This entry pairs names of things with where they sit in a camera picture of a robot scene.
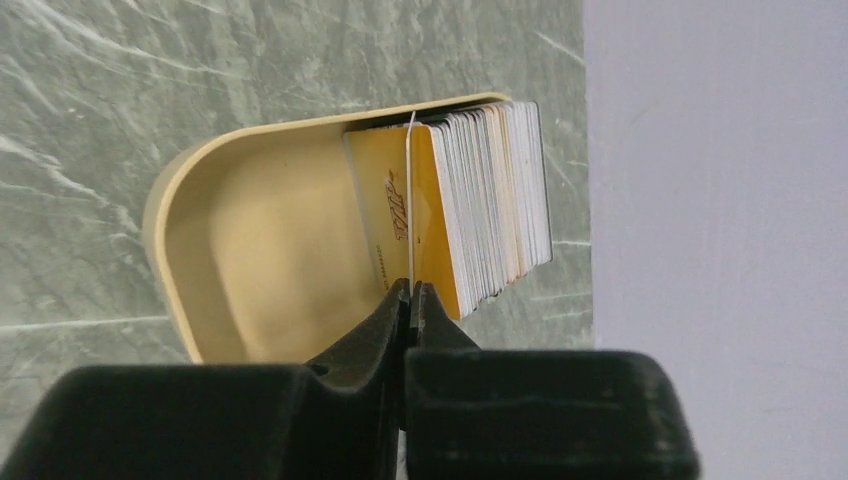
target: card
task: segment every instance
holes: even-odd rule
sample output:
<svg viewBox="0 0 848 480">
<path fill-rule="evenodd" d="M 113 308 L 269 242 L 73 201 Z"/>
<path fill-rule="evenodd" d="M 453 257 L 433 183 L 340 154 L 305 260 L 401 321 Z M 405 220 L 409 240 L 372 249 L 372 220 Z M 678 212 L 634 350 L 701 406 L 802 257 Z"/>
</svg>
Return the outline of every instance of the card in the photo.
<svg viewBox="0 0 848 480">
<path fill-rule="evenodd" d="M 351 131 L 345 145 L 381 288 L 403 277 L 432 283 L 461 319 L 551 260 L 536 104 Z"/>
</svg>

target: card holder tray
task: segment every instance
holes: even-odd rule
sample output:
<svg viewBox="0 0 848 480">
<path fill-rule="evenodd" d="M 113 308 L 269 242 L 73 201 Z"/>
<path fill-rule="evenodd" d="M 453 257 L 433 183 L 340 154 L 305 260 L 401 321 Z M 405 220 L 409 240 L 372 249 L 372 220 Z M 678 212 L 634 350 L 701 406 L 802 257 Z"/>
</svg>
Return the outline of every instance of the card holder tray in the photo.
<svg viewBox="0 0 848 480">
<path fill-rule="evenodd" d="M 366 318 L 375 281 L 346 131 L 509 100 L 482 93 L 250 127 L 171 161 L 143 240 L 195 363 L 304 362 Z"/>
</svg>

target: black clamp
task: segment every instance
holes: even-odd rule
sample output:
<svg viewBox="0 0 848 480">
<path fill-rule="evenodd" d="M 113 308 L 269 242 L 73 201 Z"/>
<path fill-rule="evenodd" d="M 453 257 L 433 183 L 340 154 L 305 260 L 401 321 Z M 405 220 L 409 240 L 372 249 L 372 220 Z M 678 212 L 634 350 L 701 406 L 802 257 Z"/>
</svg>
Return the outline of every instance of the black clamp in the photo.
<svg viewBox="0 0 848 480">
<path fill-rule="evenodd" d="M 698 478 L 674 389 L 629 352 L 480 350 L 398 280 L 306 365 L 97 366 L 61 379 L 3 479 Z"/>
</svg>

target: white wall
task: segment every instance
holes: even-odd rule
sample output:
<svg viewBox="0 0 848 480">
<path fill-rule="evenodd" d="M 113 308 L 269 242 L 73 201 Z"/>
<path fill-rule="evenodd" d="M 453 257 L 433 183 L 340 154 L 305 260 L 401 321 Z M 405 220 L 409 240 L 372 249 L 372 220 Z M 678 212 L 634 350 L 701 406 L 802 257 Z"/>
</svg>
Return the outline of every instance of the white wall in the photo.
<svg viewBox="0 0 848 480">
<path fill-rule="evenodd" d="M 848 2 L 585 2 L 596 343 L 708 479 L 848 478 Z"/>
</svg>

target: marble countertop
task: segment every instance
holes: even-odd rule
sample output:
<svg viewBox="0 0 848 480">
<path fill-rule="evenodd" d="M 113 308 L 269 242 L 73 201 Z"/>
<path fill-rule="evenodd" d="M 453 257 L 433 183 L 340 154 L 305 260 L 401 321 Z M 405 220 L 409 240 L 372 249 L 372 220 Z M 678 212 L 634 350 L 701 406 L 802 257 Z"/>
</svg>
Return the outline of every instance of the marble countertop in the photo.
<svg viewBox="0 0 848 480">
<path fill-rule="evenodd" d="M 147 192 L 244 126 L 482 91 L 542 107 L 555 259 L 463 328 L 591 345 L 582 2 L 0 3 L 0 458 L 62 373 L 184 362 L 139 240 Z"/>
</svg>

